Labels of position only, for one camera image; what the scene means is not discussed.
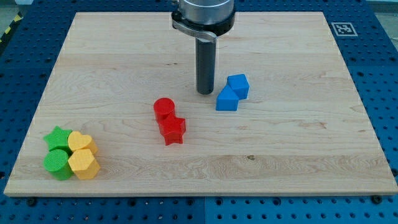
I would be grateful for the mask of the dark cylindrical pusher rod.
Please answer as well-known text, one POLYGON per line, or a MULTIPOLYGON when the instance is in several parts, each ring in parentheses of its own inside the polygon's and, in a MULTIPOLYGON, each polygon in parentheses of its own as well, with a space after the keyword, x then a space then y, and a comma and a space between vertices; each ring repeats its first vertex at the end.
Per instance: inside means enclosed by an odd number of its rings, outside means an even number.
POLYGON ((216 44, 195 39, 196 88, 202 95, 209 95, 214 89, 216 44))

